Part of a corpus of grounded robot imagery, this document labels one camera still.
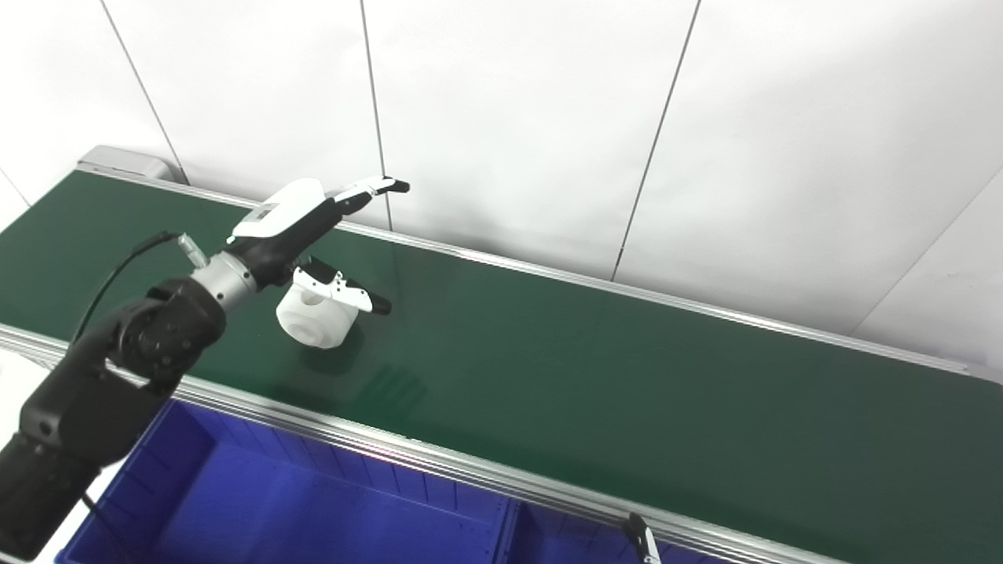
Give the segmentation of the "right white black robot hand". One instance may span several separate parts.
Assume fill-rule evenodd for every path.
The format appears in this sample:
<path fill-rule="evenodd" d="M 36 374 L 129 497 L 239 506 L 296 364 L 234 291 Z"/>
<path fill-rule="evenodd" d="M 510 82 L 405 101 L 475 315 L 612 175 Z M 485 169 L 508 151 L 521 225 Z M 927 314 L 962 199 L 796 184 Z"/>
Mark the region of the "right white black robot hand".
<path fill-rule="evenodd" d="M 662 563 L 654 533 L 641 515 L 631 512 L 622 522 L 622 531 L 640 563 Z"/>

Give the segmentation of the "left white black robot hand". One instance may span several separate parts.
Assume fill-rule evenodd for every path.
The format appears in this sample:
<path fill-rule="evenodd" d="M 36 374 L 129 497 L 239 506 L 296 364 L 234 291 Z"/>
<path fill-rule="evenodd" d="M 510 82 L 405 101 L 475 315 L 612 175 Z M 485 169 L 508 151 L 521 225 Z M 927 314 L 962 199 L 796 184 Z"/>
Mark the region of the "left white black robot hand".
<path fill-rule="evenodd" d="M 350 183 L 340 192 L 324 189 L 319 179 L 297 179 L 245 215 L 223 252 L 241 265 L 243 278 L 257 291 L 290 283 L 312 298 L 386 316 L 392 310 L 390 300 L 315 257 L 304 259 L 303 254 L 376 197 L 409 190 L 410 183 L 386 175 Z"/>

